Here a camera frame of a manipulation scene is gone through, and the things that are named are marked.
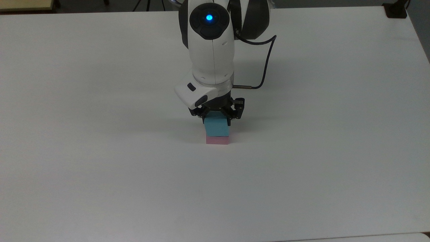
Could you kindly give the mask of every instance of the floor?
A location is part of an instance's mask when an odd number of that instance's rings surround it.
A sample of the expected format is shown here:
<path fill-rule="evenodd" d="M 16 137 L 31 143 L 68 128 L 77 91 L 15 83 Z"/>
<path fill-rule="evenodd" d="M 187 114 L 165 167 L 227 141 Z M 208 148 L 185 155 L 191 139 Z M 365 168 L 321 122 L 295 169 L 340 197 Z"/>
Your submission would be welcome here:
<path fill-rule="evenodd" d="M 105 6 L 103 0 L 60 0 L 61 8 L 57 13 L 73 12 L 131 12 L 139 0 L 110 0 Z M 146 11 L 148 0 L 141 0 L 136 11 Z M 150 11 L 166 11 L 177 9 L 169 0 L 149 0 Z M 304 7 L 341 7 L 341 6 L 381 6 L 382 3 L 394 3 L 395 0 L 272 0 L 276 8 Z M 408 8 L 409 16 L 430 61 L 430 0 L 411 0 Z"/>

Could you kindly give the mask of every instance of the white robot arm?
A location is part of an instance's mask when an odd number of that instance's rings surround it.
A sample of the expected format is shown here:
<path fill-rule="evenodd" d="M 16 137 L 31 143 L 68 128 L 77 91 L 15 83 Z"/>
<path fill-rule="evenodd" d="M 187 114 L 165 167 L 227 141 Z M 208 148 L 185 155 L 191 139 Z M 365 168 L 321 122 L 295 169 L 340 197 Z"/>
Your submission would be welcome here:
<path fill-rule="evenodd" d="M 233 100 L 230 96 L 235 35 L 255 39 L 268 24 L 267 0 L 183 2 L 179 25 L 193 65 L 175 92 L 192 115 L 204 118 L 209 111 L 217 110 L 228 120 L 240 118 L 244 99 Z"/>
<path fill-rule="evenodd" d="M 187 25 L 191 73 L 175 87 L 189 109 L 230 92 L 233 87 L 234 34 L 228 0 L 190 0 Z"/>

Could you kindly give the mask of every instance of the table surface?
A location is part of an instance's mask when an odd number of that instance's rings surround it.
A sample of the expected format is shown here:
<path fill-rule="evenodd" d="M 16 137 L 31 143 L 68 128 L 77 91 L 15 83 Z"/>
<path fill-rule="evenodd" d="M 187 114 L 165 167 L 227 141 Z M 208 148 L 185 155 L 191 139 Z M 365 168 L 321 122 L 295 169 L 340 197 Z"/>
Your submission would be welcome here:
<path fill-rule="evenodd" d="M 383 7 L 273 9 L 228 146 L 173 91 L 175 12 L 0 16 L 0 241 L 430 230 L 430 65 Z M 236 42 L 235 84 L 268 46 Z"/>
<path fill-rule="evenodd" d="M 1 0 L 0 11 L 51 10 L 54 0 Z"/>

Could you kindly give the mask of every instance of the blue block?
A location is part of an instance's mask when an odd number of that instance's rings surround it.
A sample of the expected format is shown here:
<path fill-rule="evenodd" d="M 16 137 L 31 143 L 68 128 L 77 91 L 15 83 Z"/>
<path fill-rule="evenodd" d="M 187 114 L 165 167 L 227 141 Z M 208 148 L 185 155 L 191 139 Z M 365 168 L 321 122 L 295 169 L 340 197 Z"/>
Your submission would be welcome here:
<path fill-rule="evenodd" d="M 228 136 L 227 118 L 221 112 L 210 111 L 205 117 L 207 136 Z"/>

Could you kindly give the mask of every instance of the stacked blocks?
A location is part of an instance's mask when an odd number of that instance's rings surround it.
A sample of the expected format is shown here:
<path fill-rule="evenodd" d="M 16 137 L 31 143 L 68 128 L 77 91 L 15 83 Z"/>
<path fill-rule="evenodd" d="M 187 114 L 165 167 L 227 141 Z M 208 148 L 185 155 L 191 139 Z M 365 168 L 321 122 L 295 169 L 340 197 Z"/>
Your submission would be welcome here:
<path fill-rule="evenodd" d="M 205 117 L 206 144 L 228 145 L 229 127 L 221 112 L 210 111 Z"/>

